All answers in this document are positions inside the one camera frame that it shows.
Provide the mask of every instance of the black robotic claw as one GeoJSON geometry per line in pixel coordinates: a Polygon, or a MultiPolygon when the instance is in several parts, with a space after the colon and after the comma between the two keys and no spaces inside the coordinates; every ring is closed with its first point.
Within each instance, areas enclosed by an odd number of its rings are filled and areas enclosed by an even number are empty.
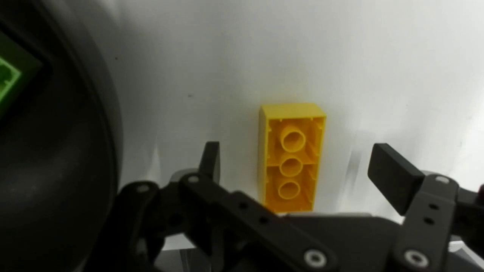
{"type": "Polygon", "coordinates": [[[483,206],[445,175],[424,175],[391,145],[374,147],[370,177],[406,215],[403,225],[362,216],[280,218],[218,183],[220,147],[208,144],[200,169],[158,189],[121,192],[88,271],[144,271],[165,237],[186,234],[214,271],[483,271],[448,253],[450,236],[481,253],[483,206]]]}

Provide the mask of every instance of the black machine part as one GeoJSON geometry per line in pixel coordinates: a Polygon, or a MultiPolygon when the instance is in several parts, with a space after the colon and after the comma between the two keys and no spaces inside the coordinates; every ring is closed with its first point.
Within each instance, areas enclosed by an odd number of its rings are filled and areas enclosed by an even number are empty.
{"type": "Polygon", "coordinates": [[[0,0],[0,32],[44,64],[0,120],[0,271],[73,271],[118,192],[111,129],[37,2],[0,0]]]}
{"type": "Polygon", "coordinates": [[[165,237],[180,233],[215,272],[483,271],[448,251],[454,234],[481,253],[478,195],[450,177],[421,175],[388,144],[374,145],[370,177],[406,216],[403,225],[373,216],[280,218],[212,178],[218,175],[208,169],[220,169],[218,148],[208,144],[202,168],[164,189],[150,181],[126,186],[87,271],[155,271],[165,237]]]}

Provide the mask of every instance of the screw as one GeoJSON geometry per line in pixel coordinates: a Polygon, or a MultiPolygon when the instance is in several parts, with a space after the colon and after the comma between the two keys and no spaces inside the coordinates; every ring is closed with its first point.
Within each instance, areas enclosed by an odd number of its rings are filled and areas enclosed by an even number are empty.
{"type": "Polygon", "coordinates": [[[327,266],[327,257],[320,249],[306,251],[304,262],[314,269],[323,269],[327,266]]]}
{"type": "Polygon", "coordinates": [[[418,269],[425,269],[430,265],[427,256],[424,256],[421,251],[413,251],[413,249],[406,251],[404,257],[409,265],[418,269]]]}
{"type": "Polygon", "coordinates": [[[193,183],[193,185],[196,185],[196,183],[200,181],[200,177],[199,177],[199,175],[191,175],[191,177],[188,178],[188,181],[193,183]]]}
{"type": "Polygon", "coordinates": [[[140,194],[146,194],[146,192],[149,192],[150,191],[150,186],[149,185],[140,185],[140,186],[137,186],[137,192],[140,192],[140,194]]]}
{"type": "Polygon", "coordinates": [[[436,180],[441,181],[441,183],[444,183],[444,185],[450,185],[450,181],[451,181],[450,178],[442,177],[442,175],[436,177],[436,180]]]}

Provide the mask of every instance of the yellow lego brick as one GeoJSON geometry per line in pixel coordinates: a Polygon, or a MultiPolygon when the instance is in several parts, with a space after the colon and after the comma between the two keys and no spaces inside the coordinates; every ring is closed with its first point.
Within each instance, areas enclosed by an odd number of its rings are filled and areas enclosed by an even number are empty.
{"type": "Polygon", "coordinates": [[[262,106],[259,183],[273,212],[314,210],[326,123],[317,104],[262,106]]]}

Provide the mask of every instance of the white wall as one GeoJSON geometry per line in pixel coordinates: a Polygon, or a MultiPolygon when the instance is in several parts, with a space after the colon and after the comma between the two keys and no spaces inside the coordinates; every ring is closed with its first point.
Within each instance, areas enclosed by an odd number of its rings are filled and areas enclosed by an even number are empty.
{"type": "Polygon", "coordinates": [[[398,219],[366,177],[374,142],[484,181],[484,2],[46,2],[112,73],[123,183],[167,183],[218,139],[223,185],[256,195],[258,110],[276,101],[329,112],[318,212],[398,219]]]}

